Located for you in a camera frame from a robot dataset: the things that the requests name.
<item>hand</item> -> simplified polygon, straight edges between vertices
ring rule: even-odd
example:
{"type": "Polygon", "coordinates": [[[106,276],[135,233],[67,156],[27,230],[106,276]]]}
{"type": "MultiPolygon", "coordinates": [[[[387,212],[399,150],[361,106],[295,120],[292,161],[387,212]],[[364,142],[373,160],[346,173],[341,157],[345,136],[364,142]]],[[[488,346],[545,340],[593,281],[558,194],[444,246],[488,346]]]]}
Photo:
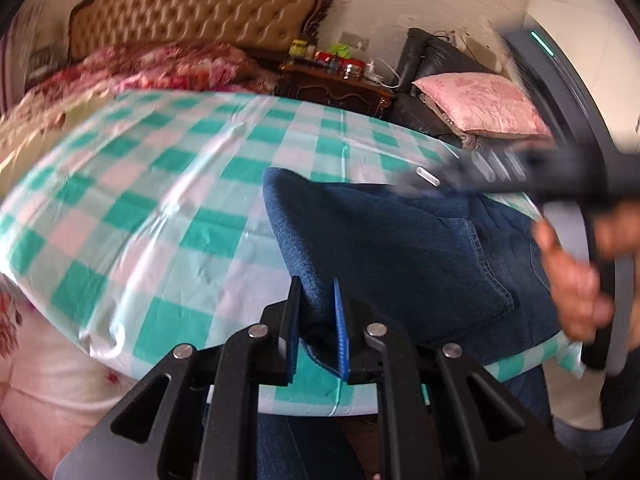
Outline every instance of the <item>hand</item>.
{"type": "MultiPolygon", "coordinates": [[[[636,255],[636,297],[631,315],[628,348],[640,346],[640,202],[621,204],[594,223],[600,254],[614,259],[636,255]]],[[[542,250],[542,265],[551,282],[551,296],[558,308],[564,332],[576,341],[592,342],[597,328],[613,317],[613,300],[600,291],[600,276],[594,266],[577,262],[566,254],[547,222],[537,222],[534,238],[542,250]]]]}

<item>silver rivet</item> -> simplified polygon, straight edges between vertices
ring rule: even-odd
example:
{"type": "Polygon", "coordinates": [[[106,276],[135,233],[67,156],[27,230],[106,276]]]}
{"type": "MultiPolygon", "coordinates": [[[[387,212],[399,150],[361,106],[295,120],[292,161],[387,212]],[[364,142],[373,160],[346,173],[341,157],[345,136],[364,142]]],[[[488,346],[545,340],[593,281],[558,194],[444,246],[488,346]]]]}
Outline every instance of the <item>silver rivet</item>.
{"type": "Polygon", "coordinates": [[[269,327],[262,324],[262,323],[258,323],[256,325],[251,325],[249,327],[249,337],[264,337],[269,333],[269,327]]]}
{"type": "Polygon", "coordinates": [[[451,359],[457,359],[462,355],[462,347],[455,343],[447,343],[442,347],[442,353],[451,359]]]}
{"type": "Polygon", "coordinates": [[[191,354],[193,354],[193,346],[187,345],[186,343],[174,348],[174,357],[176,359],[186,359],[187,357],[191,357],[191,354]]]}
{"type": "Polygon", "coordinates": [[[386,334],[386,326],[382,323],[371,323],[367,325],[367,334],[373,337],[382,337],[386,334]]]}

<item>checkered tablecloth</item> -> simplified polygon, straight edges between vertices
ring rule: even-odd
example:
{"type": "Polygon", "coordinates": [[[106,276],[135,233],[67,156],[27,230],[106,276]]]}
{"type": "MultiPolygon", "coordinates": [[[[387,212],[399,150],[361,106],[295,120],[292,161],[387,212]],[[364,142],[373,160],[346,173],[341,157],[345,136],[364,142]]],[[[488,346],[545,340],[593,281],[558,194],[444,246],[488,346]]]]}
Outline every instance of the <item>checkered tablecloth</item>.
{"type": "MultiPolygon", "coordinates": [[[[142,377],[174,345],[219,345],[286,297],[289,275],[262,198],[262,174],[387,183],[449,148],[423,134],[306,102],[248,94],[130,92],[49,153],[0,208],[0,271],[67,338],[142,377]]],[[[535,215],[524,196],[500,198],[535,215]]],[[[559,334],[489,366],[501,380],[579,347],[559,334]]],[[[264,412],[374,412],[299,352],[289,388],[263,387],[264,412]]]]}

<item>tufted headboard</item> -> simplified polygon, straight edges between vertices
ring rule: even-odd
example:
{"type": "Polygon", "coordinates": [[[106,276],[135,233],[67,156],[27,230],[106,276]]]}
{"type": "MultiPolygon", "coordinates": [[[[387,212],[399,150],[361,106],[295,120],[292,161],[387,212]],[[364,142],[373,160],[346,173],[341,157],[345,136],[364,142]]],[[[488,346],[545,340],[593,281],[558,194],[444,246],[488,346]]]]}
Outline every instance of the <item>tufted headboard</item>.
{"type": "Polygon", "coordinates": [[[333,0],[84,0],[69,18],[71,60],[135,41],[211,40],[286,51],[315,40],[333,0]]]}

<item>wooden nightstand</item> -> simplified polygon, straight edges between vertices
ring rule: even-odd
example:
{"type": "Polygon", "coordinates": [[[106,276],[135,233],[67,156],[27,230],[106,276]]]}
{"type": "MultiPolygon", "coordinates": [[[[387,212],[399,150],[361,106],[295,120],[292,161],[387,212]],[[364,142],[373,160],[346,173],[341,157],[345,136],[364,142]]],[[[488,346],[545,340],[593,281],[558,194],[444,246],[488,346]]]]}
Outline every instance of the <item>wooden nightstand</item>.
{"type": "Polygon", "coordinates": [[[282,78],[276,90],[281,97],[310,101],[350,112],[382,118],[393,93],[366,79],[344,79],[335,73],[300,63],[280,66],[282,78]]]}

